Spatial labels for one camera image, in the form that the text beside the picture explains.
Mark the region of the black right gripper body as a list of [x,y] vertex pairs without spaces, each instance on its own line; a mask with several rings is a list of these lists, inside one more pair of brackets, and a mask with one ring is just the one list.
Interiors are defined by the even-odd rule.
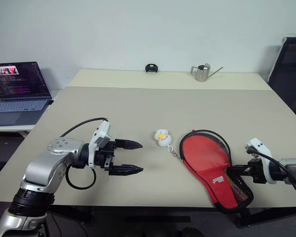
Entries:
[[253,182],[257,184],[265,184],[267,182],[261,159],[251,159],[248,162],[250,166],[249,174],[253,178]]

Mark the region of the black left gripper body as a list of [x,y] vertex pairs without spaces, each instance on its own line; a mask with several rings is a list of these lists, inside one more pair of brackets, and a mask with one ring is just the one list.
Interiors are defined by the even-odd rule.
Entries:
[[113,172],[114,151],[116,149],[115,141],[109,141],[105,146],[95,152],[95,165],[108,171]]

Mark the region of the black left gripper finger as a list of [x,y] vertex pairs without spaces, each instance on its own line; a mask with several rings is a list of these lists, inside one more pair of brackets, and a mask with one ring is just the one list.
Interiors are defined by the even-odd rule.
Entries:
[[113,165],[109,170],[111,176],[128,176],[142,172],[144,169],[135,165],[122,164]]
[[115,139],[114,142],[116,148],[122,148],[125,150],[135,150],[143,147],[140,143],[132,140]]

